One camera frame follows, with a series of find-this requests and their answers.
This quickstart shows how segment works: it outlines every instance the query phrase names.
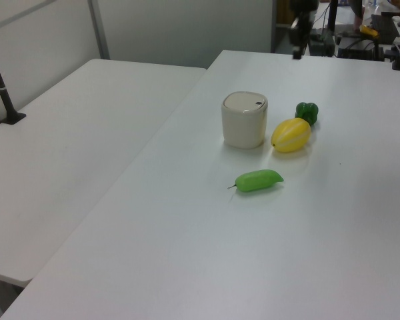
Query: yellow object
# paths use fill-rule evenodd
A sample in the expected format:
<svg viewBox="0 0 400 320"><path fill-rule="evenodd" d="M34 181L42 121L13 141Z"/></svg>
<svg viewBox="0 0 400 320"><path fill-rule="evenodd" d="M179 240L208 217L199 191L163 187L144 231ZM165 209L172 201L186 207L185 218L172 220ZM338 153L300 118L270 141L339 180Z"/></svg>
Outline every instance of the yellow object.
<svg viewBox="0 0 400 320"><path fill-rule="evenodd" d="M376 31L372 28L369 28L365 25L360 26L360 32L364 33L365 35L371 35L374 38L376 38L379 35L378 31Z"/></svg>
<svg viewBox="0 0 400 320"><path fill-rule="evenodd" d="M302 148L310 135L311 127L304 119L288 119L275 128L271 136L271 144L277 151L292 152Z"/></svg>

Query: white wall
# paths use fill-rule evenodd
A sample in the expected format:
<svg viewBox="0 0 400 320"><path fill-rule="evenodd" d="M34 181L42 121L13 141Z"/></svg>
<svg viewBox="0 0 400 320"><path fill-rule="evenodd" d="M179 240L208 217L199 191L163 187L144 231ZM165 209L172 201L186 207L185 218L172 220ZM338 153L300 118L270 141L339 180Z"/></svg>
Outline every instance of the white wall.
<svg viewBox="0 0 400 320"><path fill-rule="evenodd" d="M94 58L87 0L57 0L0 28L0 71L16 109Z"/></svg>
<svg viewBox="0 0 400 320"><path fill-rule="evenodd" d="M274 0L98 0L110 57L207 68L223 49L270 52Z"/></svg>

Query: toy fruit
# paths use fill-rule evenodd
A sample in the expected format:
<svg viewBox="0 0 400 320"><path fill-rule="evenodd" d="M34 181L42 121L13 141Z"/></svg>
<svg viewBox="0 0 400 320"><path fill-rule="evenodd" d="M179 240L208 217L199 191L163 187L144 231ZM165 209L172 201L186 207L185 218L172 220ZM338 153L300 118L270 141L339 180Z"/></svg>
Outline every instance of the toy fruit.
<svg viewBox="0 0 400 320"><path fill-rule="evenodd" d="M293 118L284 120L274 130L271 144L280 152L296 151L307 143L311 127L306 120Z"/></svg>
<svg viewBox="0 0 400 320"><path fill-rule="evenodd" d="M313 125L317 121L317 114L319 113L319 108L315 103L298 103L296 106L295 118L302 118Z"/></svg>
<svg viewBox="0 0 400 320"><path fill-rule="evenodd" d="M272 186L274 183L283 182L283 178L274 170L264 169L252 171L239 176L233 187L242 192L260 190Z"/></svg>

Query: yellow fruit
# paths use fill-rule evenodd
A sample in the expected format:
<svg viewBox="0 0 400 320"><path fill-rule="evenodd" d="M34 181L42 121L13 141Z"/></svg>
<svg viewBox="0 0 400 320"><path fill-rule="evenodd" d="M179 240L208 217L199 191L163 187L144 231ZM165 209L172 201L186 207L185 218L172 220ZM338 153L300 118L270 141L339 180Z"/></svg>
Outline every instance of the yellow fruit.
<svg viewBox="0 0 400 320"><path fill-rule="evenodd" d="M271 144L277 151L292 152L302 148L310 135L311 128L304 119L288 119L275 128L271 136Z"/></svg>

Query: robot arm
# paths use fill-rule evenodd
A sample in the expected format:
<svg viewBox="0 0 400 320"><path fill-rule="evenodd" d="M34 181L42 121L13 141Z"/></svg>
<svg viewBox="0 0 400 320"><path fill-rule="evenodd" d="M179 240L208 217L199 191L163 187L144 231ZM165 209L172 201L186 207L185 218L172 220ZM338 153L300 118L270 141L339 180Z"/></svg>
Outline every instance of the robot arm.
<svg viewBox="0 0 400 320"><path fill-rule="evenodd" d="M290 9L295 14L295 21L289 30L294 59L300 59L305 51L313 27L310 13L316 11L318 6L319 0L290 0Z"/></svg>

